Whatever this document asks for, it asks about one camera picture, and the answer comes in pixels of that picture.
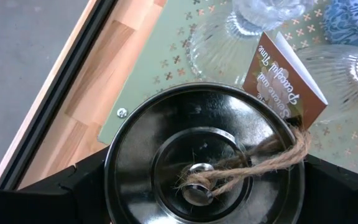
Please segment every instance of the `gray floor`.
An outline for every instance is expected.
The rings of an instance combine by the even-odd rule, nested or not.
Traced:
[[[0,161],[87,0],[0,0]]]

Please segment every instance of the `clear glass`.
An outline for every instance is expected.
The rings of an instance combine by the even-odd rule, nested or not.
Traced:
[[[328,100],[317,122],[328,123],[358,108],[358,47],[320,45],[296,54]]]
[[[312,7],[313,0],[232,0],[217,6],[190,36],[187,56],[193,73],[240,87],[260,34]]]

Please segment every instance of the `glass tabletop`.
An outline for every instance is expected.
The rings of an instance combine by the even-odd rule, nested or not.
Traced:
[[[328,44],[323,35],[322,16],[329,1],[315,0],[314,9],[301,17],[286,21],[280,31],[294,50]],[[148,97],[175,85],[198,82],[186,58],[188,37],[199,21],[230,4],[222,0],[168,1],[162,15],[140,55],[130,77],[103,129],[99,140],[110,144],[124,121],[123,111],[130,113]],[[249,53],[245,63],[254,52]],[[226,84],[235,85],[227,78]],[[312,156],[358,173],[358,109],[350,116],[327,125],[310,128],[313,135]]]

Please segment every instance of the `black pot lid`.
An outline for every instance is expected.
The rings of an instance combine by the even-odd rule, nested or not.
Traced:
[[[113,222],[295,223],[305,188],[303,164],[246,178],[205,206],[190,203],[178,190],[184,167],[214,164],[272,136],[282,149],[294,143],[270,108],[229,86],[192,83],[152,97],[121,126],[106,160]],[[262,160],[252,156],[249,162]]]

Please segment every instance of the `metal screw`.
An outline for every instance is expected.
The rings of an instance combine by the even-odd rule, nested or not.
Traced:
[[[128,116],[128,110],[126,110],[125,108],[119,108],[117,110],[117,116],[119,118],[126,118]]]
[[[212,171],[214,167],[207,163],[194,164],[189,169],[189,173],[197,173],[202,171]],[[187,184],[182,189],[182,195],[185,200],[195,206],[207,206],[212,203],[212,192],[201,184]]]

